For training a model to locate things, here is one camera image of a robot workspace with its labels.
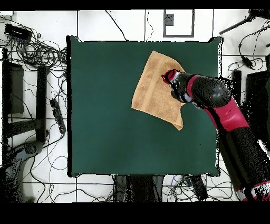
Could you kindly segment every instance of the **white floor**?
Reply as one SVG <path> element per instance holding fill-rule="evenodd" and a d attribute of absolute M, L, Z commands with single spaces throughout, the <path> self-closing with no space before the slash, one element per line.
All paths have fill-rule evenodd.
<path fill-rule="evenodd" d="M 175 11 L 175 16 L 180 16 L 181 12 Z M 122 29 L 125 37 L 128 40 L 134 41 L 208 41 L 212 36 L 219 36 L 219 32 L 229 26 L 239 22 L 248 15 L 248 10 L 195 10 L 195 32 L 194 38 L 163 38 L 163 10 L 150 10 L 148 16 L 148 24 L 146 20 L 146 34 L 144 37 L 144 17 L 145 10 L 131 10 L 131 11 L 111 11 L 112 17 L 117 21 L 119 27 Z M 82 41 L 89 40 L 111 40 L 119 41 L 124 40 L 122 33 L 116 27 L 112 19 L 105 11 L 34 11 L 34 12 L 15 12 L 12 16 L 12 20 L 18 23 L 22 23 L 25 26 L 34 28 L 38 33 L 41 34 L 41 41 L 53 41 L 57 43 L 62 50 L 66 46 L 65 38 L 67 35 L 75 35 Z M 224 37 L 223 50 L 222 50 L 222 72 L 223 76 L 227 77 L 228 66 L 236 61 L 240 61 L 238 45 L 241 39 L 257 30 L 259 30 L 265 23 L 264 19 L 258 18 L 252 22 L 246 23 L 232 31 L 229 31 L 222 35 Z M 266 48 L 266 45 L 270 43 L 269 30 L 262 32 L 257 41 L 256 50 L 254 53 L 255 58 L 262 58 L 270 53 L 270 48 Z M 257 35 L 252 35 L 243 41 L 241 47 L 241 53 L 245 55 L 253 55 L 255 46 L 255 40 Z M 48 45 L 57 47 L 55 44 L 47 42 Z M 16 52 L 13 52 L 13 57 L 16 58 Z M 261 63 L 257 63 L 256 68 L 260 68 Z M 246 67 L 241 67 L 243 76 L 248 73 L 255 72 L 254 70 Z M 265 64 L 259 70 L 266 70 Z M 62 75 L 60 72 L 54 73 L 56 76 Z M 35 72 L 25 72 L 24 77 L 24 89 L 32 89 L 36 92 L 34 85 L 36 83 Z M 59 91 L 57 78 L 51 73 L 48 75 L 48 81 L 52 85 L 47 87 L 47 97 L 50 99 L 52 94 L 57 94 Z M 35 97 L 30 91 L 24 92 L 24 101 L 27 104 L 30 113 L 35 117 Z M 60 99 L 60 106 L 62 108 L 63 117 L 66 118 L 66 107 L 63 99 Z M 13 122 L 22 120 L 14 117 L 29 118 L 27 110 L 23 115 L 13 115 Z M 47 107 L 47 128 L 55 124 L 51 107 Z M 52 126 L 50 132 L 50 142 L 53 142 L 61 136 L 57 125 Z M 13 139 L 9 140 L 9 144 L 16 146 L 26 140 L 29 136 L 33 135 L 34 132 L 28 132 L 22 135 L 14 136 Z M 59 195 L 55 199 L 55 202 L 91 202 L 94 200 L 89 195 L 105 198 L 109 195 L 112 190 L 112 178 L 106 175 L 82 175 L 76 178 L 69 178 L 66 174 L 66 158 L 60 157 L 53 164 L 56 170 L 51 168 L 51 163 L 59 156 L 67 156 L 67 135 L 57 143 L 49 146 L 48 149 L 44 149 L 35 159 L 35 165 L 33 175 L 45 183 L 46 189 L 44 194 L 41 196 L 39 202 L 52 202 L 49 195 L 50 183 L 53 185 L 53 197 L 55 198 L 60 193 L 69 193 Z M 43 192 L 44 186 L 35 181 L 29 174 L 30 167 L 33 163 L 33 159 L 30 159 L 24 169 L 24 192 L 26 196 L 34 196 L 37 199 Z M 223 171 L 221 171 L 220 177 L 210 178 L 207 177 L 207 189 L 210 196 L 219 198 L 219 200 L 233 200 L 237 201 L 234 192 L 231 190 L 230 179 L 225 173 L 226 168 L 222 160 L 219 165 Z M 176 185 L 173 180 L 173 175 L 167 175 L 164 180 L 164 185 Z M 164 193 L 168 194 L 170 188 L 164 186 Z M 163 196 L 163 200 L 167 201 L 167 196 Z"/>

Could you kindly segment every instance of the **towel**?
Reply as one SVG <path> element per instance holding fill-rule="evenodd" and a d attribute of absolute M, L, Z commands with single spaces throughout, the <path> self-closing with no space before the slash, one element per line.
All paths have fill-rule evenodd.
<path fill-rule="evenodd" d="M 131 108 L 170 122 L 177 130 L 181 130 L 181 107 L 184 103 L 171 96 L 170 86 L 161 77 L 170 69 L 185 72 L 176 60 L 153 51 L 137 84 Z"/>

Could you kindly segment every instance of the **green table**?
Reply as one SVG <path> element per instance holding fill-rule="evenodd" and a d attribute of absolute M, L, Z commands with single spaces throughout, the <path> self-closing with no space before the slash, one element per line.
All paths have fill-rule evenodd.
<path fill-rule="evenodd" d="M 217 175 L 216 129 L 192 104 L 184 127 L 131 108 L 153 50 L 186 72 L 218 76 L 221 38 L 200 42 L 78 42 L 71 37 L 72 173 Z"/>

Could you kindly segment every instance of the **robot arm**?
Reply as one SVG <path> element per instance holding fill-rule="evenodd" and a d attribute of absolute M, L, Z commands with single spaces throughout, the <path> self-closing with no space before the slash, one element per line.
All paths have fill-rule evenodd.
<path fill-rule="evenodd" d="M 162 76 L 181 102 L 204 110 L 219 130 L 221 151 L 241 200 L 270 200 L 269 158 L 221 78 L 169 70 Z"/>

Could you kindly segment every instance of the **black cable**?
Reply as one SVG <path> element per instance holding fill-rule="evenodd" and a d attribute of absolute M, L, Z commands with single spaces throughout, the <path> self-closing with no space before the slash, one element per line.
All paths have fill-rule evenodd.
<path fill-rule="evenodd" d="M 118 24 L 116 23 L 116 21 L 113 19 L 113 17 L 111 16 L 111 14 L 108 13 L 107 10 L 105 10 L 105 12 L 111 17 L 111 19 L 113 20 L 113 22 L 115 23 L 115 25 L 117 26 L 117 28 L 121 31 L 121 33 L 123 34 L 124 39 L 125 39 L 126 41 L 128 41 L 128 39 L 124 36 L 123 31 L 120 29 L 120 27 L 118 26 Z"/>
<path fill-rule="evenodd" d="M 263 26 L 262 26 L 262 28 L 261 28 L 260 30 L 257 30 L 257 31 L 254 32 L 254 33 L 251 33 L 251 34 L 249 34 L 249 35 L 246 35 L 246 36 L 240 41 L 240 44 L 238 45 L 239 54 L 241 55 L 242 62 L 244 63 L 244 65 L 246 65 L 247 67 L 249 67 L 250 69 L 255 70 L 255 71 L 257 71 L 257 70 L 259 70 L 259 69 L 261 69 L 261 68 L 263 67 L 263 60 L 262 60 L 261 58 L 256 58 L 256 59 L 254 58 L 254 52 L 255 52 L 255 49 L 256 49 L 257 39 L 258 39 L 258 36 L 259 36 L 260 32 L 262 32 L 262 31 L 264 31 L 264 30 L 266 30 L 266 29 L 268 29 L 268 28 L 270 27 L 270 25 L 268 25 L 268 26 L 266 26 L 266 27 L 263 27 Z M 246 39 L 247 37 L 249 37 L 249 36 L 251 36 L 251 35 L 257 33 L 257 32 L 259 32 L 259 33 L 258 33 L 258 36 L 257 36 L 256 41 L 255 41 L 255 47 L 254 47 L 254 51 L 253 51 L 253 55 L 252 55 L 253 61 L 255 62 L 255 65 L 253 65 L 253 64 L 252 64 L 252 61 L 251 61 L 248 57 L 245 57 L 245 56 L 243 56 L 243 55 L 241 54 L 241 50 L 240 50 L 240 49 L 241 49 L 243 40 Z M 254 67 L 256 66 L 256 61 L 262 62 L 262 66 L 261 66 L 259 69 L 254 69 Z"/>
<path fill-rule="evenodd" d="M 41 182 L 40 180 L 38 180 L 37 178 L 35 178 L 34 175 L 32 174 L 32 168 L 33 168 L 33 166 L 34 166 L 34 163 L 35 163 L 35 156 L 34 156 L 34 160 L 33 160 L 32 166 L 31 166 L 31 168 L 30 168 L 30 174 L 31 174 L 31 176 L 32 176 L 33 179 L 35 179 L 37 182 L 41 183 L 41 184 L 44 186 L 43 192 L 41 193 L 40 197 L 39 197 L 38 200 L 36 201 L 36 203 L 38 203 L 38 201 L 40 200 L 41 196 L 43 195 L 43 193 L 44 193 L 45 190 L 46 190 L 46 186 L 45 186 L 45 184 L 44 184 L 43 182 Z"/>
<path fill-rule="evenodd" d="M 146 39 L 146 41 L 147 41 L 149 38 L 152 37 L 152 34 L 153 34 L 153 32 L 154 32 L 153 26 L 152 26 L 152 25 L 149 23 L 149 21 L 148 21 L 149 12 L 150 12 L 150 10 L 148 10 L 148 14 L 147 14 L 147 23 L 151 26 L 151 28 L 152 28 L 152 33 L 151 33 L 151 35 Z"/>

